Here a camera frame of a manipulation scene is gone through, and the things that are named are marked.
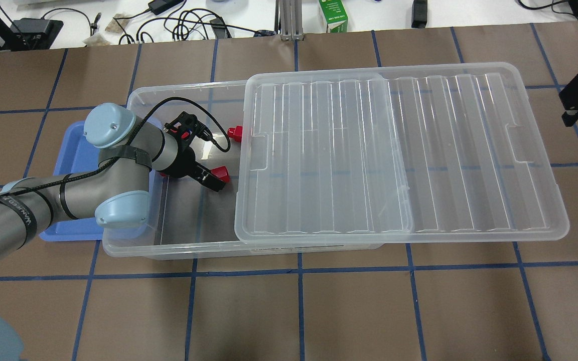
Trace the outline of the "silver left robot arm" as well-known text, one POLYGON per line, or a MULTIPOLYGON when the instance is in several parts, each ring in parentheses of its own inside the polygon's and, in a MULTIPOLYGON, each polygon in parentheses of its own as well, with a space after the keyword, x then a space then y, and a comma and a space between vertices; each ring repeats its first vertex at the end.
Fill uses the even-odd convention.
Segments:
POLYGON ((149 123, 170 101, 202 110, 183 97, 160 101, 144 117, 114 103, 101 104, 91 110, 83 127, 87 142, 99 151, 97 169, 5 185, 0 191, 0 260, 58 222, 95 219, 102 228, 140 228, 149 220, 153 171, 190 177, 221 191, 228 183, 227 169, 205 167, 191 148, 194 139, 218 145, 197 116, 183 111, 163 128, 149 123))

